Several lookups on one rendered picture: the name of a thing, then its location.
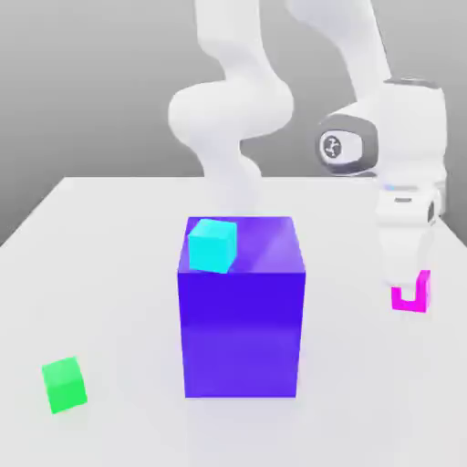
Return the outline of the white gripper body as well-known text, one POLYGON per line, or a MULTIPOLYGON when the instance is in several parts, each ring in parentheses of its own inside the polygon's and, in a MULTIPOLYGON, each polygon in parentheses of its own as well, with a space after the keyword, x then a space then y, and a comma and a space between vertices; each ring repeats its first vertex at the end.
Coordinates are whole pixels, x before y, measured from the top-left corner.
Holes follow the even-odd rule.
POLYGON ((422 268, 424 228, 379 228, 383 277, 387 285, 413 288, 422 268))

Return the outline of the small magenta cube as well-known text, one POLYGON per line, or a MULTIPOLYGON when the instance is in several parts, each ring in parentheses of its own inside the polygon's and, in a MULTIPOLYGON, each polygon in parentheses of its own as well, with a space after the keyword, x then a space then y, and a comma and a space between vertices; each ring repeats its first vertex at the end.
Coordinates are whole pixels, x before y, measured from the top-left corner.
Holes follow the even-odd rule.
POLYGON ((421 270, 415 283, 415 296, 412 300, 402 298, 402 289, 390 289, 391 305, 394 310, 425 314, 431 304, 431 271, 421 270))

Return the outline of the small cyan cube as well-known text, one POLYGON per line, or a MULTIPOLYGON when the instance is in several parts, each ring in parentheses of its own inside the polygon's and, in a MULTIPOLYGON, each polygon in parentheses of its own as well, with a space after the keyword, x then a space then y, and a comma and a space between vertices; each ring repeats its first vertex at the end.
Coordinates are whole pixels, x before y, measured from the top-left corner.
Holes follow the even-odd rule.
POLYGON ((189 267, 226 274, 237 256, 237 224, 202 218, 188 235, 189 267))

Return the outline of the small green cube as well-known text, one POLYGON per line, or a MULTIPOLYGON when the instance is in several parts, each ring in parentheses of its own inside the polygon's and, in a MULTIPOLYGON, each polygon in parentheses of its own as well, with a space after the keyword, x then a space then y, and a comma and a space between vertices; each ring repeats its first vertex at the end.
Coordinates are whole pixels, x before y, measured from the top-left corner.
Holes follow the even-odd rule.
POLYGON ((41 368, 53 414, 88 402, 85 382, 76 357, 63 358, 41 368))

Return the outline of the large blue box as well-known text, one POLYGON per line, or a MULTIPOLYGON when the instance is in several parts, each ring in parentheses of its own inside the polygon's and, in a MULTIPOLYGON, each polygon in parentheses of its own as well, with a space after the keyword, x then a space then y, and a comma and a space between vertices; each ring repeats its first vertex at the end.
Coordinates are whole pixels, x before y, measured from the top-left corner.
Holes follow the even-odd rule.
POLYGON ((234 217, 237 256, 225 274, 177 271, 188 398, 296 395, 306 267, 291 218, 234 217))

